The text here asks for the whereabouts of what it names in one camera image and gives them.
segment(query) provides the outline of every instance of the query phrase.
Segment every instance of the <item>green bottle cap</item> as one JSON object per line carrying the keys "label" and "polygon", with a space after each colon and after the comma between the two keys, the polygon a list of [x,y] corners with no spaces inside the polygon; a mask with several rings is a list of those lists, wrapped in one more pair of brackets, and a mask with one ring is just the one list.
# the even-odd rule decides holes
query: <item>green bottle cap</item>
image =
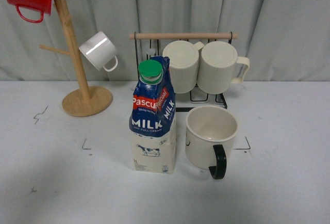
{"label": "green bottle cap", "polygon": [[147,84],[157,84],[161,81],[162,65],[155,60],[145,60],[139,64],[141,79]]}

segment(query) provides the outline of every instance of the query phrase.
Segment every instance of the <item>white table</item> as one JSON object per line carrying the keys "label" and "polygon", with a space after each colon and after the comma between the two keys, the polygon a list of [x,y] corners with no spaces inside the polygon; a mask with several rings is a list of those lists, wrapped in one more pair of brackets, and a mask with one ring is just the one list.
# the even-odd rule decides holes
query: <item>white table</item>
{"label": "white table", "polygon": [[0,82],[1,224],[330,223],[330,83],[232,85],[224,96],[240,130],[217,181],[185,156],[187,113],[177,113],[174,173],[133,171],[136,82],[89,85],[113,102],[76,118],[61,101],[77,82]]}

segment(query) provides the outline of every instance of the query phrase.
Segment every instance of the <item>white mug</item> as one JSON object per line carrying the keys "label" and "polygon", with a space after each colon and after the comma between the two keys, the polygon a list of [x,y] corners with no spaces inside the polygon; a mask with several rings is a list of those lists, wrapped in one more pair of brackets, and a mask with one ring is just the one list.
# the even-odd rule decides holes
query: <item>white mug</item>
{"label": "white mug", "polygon": [[[236,64],[244,65],[241,77],[233,77]],[[198,87],[210,94],[223,93],[230,83],[242,83],[249,67],[250,60],[237,56],[237,51],[231,44],[222,41],[210,42],[201,52]]]}
{"label": "white mug", "polygon": [[197,80],[200,50],[204,44],[174,41],[163,50],[163,56],[170,59],[171,82],[175,93],[191,91]]}
{"label": "white mug", "polygon": [[[111,72],[118,66],[118,51],[102,31],[83,43],[79,50],[98,70],[101,70],[103,67],[107,72]],[[110,69],[106,68],[105,64],[113,58],[116,61],[115,65]]]}
{"label": "white mug", "polygon": [[216,105],[191,109],[186,116],[186,156],[195,166],[210,170],[214,179],[225,176],[238,132],[233,114]]}

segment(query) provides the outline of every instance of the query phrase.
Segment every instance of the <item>red mug handle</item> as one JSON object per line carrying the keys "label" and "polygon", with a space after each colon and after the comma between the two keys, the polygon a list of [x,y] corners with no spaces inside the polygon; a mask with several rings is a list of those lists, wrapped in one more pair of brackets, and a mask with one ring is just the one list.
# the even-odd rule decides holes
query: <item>red mug handle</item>
{"label": "red mug handle", "polygon": [[43,20],[43,11],[40,11],[40,19],[39,20],[31,20],[31,19],[27,19],[26,17],[24,17],[21,13],[21,10],[20,10],[20,6],[19,5],[15,5],[16,7],[16,11],[18,12],[18,14],[21,16],[22,19],[24,19],[25,21],[27,22],[30,22],[30,23],[41,23],[42,20]]}

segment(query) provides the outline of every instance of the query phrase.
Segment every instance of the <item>curtain fold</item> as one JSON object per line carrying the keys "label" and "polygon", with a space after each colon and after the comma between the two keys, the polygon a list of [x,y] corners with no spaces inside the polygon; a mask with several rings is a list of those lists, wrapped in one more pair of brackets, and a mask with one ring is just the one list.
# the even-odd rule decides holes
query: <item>curtain fold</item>
{"label": "curtain fold", "polygon": [[[89,81],[136,80],[136,52],[129,34],[229,32],[251,67],[248,81],[330,81],[328,0],[67,0],[78,45],[103,31],[118,49],[118,67],[98,71],[81,55]],[[28,15],[36,12],[25,10]],[[0,0],[0,80],[74,81],[55,7],[40,24],[22,20]],[[160,41],[160,54],[170,40]],[[137,41],[139,61],[150,42]],[[156,41],[151,47],[156,48]]]}

